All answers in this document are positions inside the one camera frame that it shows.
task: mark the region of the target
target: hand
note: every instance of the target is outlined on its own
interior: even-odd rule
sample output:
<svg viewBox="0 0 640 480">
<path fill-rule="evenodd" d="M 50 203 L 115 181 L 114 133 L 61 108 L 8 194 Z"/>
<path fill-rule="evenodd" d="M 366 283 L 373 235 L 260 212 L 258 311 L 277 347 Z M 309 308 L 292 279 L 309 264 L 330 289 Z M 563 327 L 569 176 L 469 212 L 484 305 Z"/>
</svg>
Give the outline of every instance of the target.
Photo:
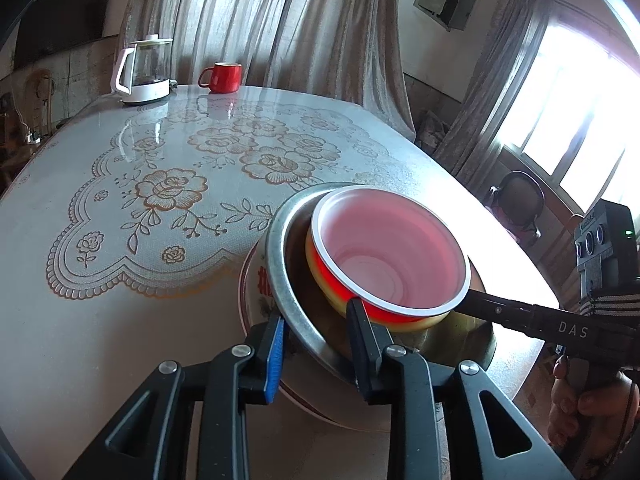
<svg viewBox="0 0 640 480">
<path fill-rule="evenodd" d="M 551 390 L 552 405 L 547 428 L 549 441 L 553 446 L 563 447 L 568 438 L 575 436 L 578 433 L 578 412 L 586 416 L 603 416 L 605 418 L 593 443 L 590 458 L 604 458 L 613 450 L 620 437 L 631 380 L 619 372 L 615 382 L 610 386 L 584 392 L 577 398 L 575 391 L 564 380 L 566 370 L 566 359 L 563 356 L 554 367 L 556 381 Z M 634 386 L 634 396 L 622 442 L 633 428 L 638 414 L 638 398 L 638 387 Z"/>
</svg>

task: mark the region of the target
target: table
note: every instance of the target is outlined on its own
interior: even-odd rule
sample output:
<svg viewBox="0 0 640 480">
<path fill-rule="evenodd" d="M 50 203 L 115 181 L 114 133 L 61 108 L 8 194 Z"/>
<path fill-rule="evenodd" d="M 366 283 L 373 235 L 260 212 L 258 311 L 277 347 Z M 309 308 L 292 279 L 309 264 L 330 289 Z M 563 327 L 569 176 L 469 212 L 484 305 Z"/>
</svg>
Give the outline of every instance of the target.
<svg viewBox="0 0 640 480">
<path fill-rule="evenodd" d="M 426 204 L 489 293 L 558 306 L 482 205 L 357 105 L 251 87 L 180 87 L 140 107 L 100 97 L 0 202 L 0 426 L 38 480 L 61 478 L 159 362 L 242 340 L 242 259 L 288 196 L 332 180 Z M 542 342 L 496 332 L 489 373 L 513 397 Z M 252 478 L 385 477 L 386 434 L 329 426 L 282 396 L 248 419 Z"/>
</svg>

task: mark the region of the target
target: white handle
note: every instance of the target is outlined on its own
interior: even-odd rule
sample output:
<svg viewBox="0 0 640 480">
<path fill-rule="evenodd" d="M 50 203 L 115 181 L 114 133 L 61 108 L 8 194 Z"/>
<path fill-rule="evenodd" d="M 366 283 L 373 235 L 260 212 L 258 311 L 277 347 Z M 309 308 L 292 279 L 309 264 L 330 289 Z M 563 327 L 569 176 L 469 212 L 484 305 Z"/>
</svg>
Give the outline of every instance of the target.
<svg viewBox="0 0 640 480">
<path fill-rule="evenodd" d="M 120 55 L 118 56 L 118 61 L 116 62 L 116 66 L 113 69 L 113 75 L 111 76 L 111 90 L 117 92 L 122 95 L 131 95 L 131 88 L 127 88 L 120 84 L 120 76 L 122 76 L 122 70 L 124 70 L 124 65 L 127 62 L 127 57 L 129 54 L 133 54 L 136 51 L 135 47 L 124 48 L 120 51 Z"/>
</svg>

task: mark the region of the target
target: metal bowl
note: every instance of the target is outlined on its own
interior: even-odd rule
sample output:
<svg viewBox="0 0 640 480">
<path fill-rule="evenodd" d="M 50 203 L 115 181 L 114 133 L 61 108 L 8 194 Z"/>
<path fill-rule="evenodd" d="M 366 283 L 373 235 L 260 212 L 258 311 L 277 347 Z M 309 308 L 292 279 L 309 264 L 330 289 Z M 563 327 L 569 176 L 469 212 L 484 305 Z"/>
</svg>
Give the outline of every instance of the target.
<svg viewBox="0 0 640 480">
<path fill-rule="evenodd" d="M 327 193 L 345 186 L 354 184 L 319 184 L 291 196 L 267 230 L 265 261 L 273 299 L 295 339 L 333 375 L 353 383 L 346 323 L 329 305 L 305 255 L 305 237 L 316 205 Z M 473 264 L 471 267 L 471 288 L 484 290 Z M 485 370 L 496 345 L 491 323 L 455 311 L 427 330 L 393 333 L 392 338 L 395 343 L 417 349 L 429 361 L 455 366 L 472 359 Z"/>
<path fill-rule="evenodd" d="M 265 261 L 271 293 L 289 328 L 306 350 L 325 368 L 339 378 L 352 383 L 353 364 L 350 359 L 334 349 L 309 319 L 298 301 L 304 290 L 317 286 L 309 283 L 301 273 L 309 273 L 305 259 L 305 237 L 311 224 L 311 216 L 320 199 L 335 189 L 353 186 L 347 182 L 329 182 L 304 189 L 290 197 L 273 217 L 266 235 Z M 302 286 L 294 285 L 303 282 Z M 328 306 L 328 315 L 335 313 Z"/>
</svg>

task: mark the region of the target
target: bright window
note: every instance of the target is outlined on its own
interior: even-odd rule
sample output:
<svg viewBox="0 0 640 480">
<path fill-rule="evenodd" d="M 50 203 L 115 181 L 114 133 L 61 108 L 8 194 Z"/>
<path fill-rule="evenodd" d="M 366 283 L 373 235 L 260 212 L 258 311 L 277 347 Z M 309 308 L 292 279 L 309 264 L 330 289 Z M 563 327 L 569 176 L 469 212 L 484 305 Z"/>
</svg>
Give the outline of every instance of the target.
<svg viewBox="0 0 640 480">
<path fill-rule="evenodd" d="M 639 115 L 638 74 L 590 38 L 553 26 L 498 134 L 578 212 L 603 197 L 637 216 Z"/>
</svg>

